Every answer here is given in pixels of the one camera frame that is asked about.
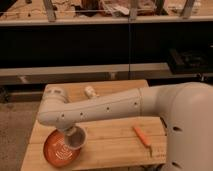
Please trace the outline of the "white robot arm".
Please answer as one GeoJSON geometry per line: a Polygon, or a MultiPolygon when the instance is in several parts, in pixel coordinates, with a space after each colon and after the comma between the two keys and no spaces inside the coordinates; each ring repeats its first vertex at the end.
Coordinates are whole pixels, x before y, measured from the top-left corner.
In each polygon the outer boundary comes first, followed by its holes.
{"type": "Polygon", "coordinates": [[[134,88],[97,98],[70,102],[65,89],[49,87],[44,91],[37,119],[40,124],[53,126],[64,134],[79,122],[137,116],[158,116],[166,125],[166,120],[161,114],[145,110],[143,96],[143,88],[134,88]]]}

